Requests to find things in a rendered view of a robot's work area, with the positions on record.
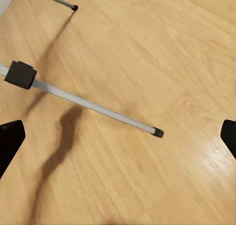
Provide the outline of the camera tripod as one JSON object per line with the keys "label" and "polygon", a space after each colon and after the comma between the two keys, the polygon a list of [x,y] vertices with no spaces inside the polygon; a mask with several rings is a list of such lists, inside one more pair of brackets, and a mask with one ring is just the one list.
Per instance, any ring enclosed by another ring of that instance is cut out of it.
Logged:
{"label": "camera tripod", "polygon": [[[72,5],[72,4],[65,2],[63,0],[53,0],[53,1],[56,1],[62,5],[65,5],[69,8],[71,8],[73,11],[78,10],[77,5]],[[4,80],[10,84],[16,85],[16,86],[21,87],[26,90],[29,90],[31,87],[35,87],[37,89],[40,89],[40,90],[50,93],[52,95],[58,96],[62,99],[68,100],[70,102],[76,103],[76,104],[86,107],[88,109],[94,110],[98,113],[109,116],[111,118],[114,118],[114,119],[124,122],[126,124],[129,124],[129,125],[139,128],[139,129],[148,131],[156,137],[161,138],[164,133],[164,131],[159,128],[150,127],[146,124],[140,123],[134,119],[131,119],[129,117],[121,115],[117,112],[114,112],[114,111],[108,109],[108,108],[97,105],[93,102],[90,102],[90,101],[83,99],[79,96],[76,96],[72,93],[69,93],[69,92],[64,91],[60,88],[52,86],[48,83],[37,80],[35,78],[36,74],[37,74],[37,70],[34,70],[31,65],[25,64],[21,61],[19,61],[19,62],[12,61],[12,64],[10,67],[8,67],[4,64],[0,64],[0,75],[5,76]]]}

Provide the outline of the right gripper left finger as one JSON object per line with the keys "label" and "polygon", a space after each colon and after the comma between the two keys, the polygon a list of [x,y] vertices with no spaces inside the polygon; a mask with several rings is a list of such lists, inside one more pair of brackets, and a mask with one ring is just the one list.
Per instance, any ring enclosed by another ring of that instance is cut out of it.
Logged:
{"label": "right gripper left finger", "polygon": [[25,128],[21,120],[0,125],[0,179],[25,137]]}

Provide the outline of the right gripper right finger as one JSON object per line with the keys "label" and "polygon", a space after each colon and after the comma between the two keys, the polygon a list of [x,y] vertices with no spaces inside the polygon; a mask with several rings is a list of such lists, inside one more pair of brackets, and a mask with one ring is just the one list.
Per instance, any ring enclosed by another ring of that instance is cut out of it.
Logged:
{"label": "right gripper right finger", "polygon": [[224,120],[220,137],[236,159],[236,122]]}

